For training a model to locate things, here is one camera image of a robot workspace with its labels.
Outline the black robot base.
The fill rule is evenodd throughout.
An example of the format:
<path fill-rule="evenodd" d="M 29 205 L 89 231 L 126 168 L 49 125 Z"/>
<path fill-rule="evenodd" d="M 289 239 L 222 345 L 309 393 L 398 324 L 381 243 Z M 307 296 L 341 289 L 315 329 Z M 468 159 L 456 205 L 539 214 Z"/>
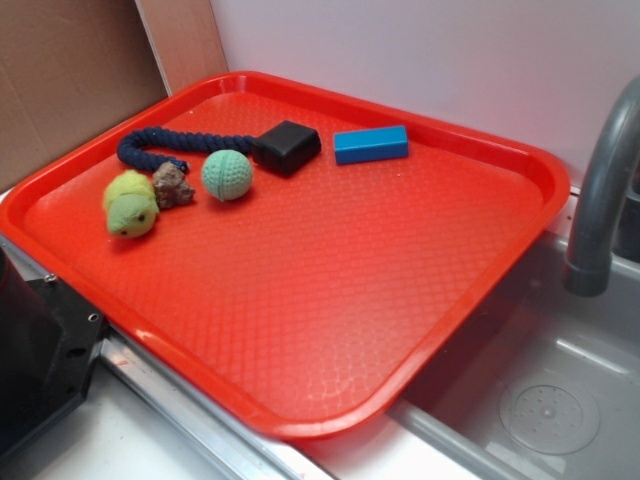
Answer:
<path fill-rule="evenodd" d="M 104 314 L 61 279 L 24 279 L 1 254 L 1 459 L 87 397 Z"/>

